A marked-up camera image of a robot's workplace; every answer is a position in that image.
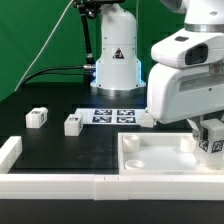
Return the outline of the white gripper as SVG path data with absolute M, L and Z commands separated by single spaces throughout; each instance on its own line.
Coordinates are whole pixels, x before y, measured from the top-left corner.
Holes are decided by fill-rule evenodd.
M 204 128 L 195 116 L 224 110 L 224 74 L 210 74 L 208 65 L 177 69 L 156 64 L 148 78 L 147 108 L 163 124 L 189 118 L 193 138 L 202 140 Z

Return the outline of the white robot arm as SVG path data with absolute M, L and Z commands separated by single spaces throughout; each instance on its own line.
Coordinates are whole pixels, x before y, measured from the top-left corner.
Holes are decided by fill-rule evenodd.
M 185 15 L 184 27 L 151 48 L 156 65 L 146 83 L 136 57 L 136 20 L 120 0 L 100 0 L 102 53 L 91 87 L 107 94 L 147 86 L 149 121 L 186 119 L 195 138 L 224 129 L 224 0 L 161 0 Z

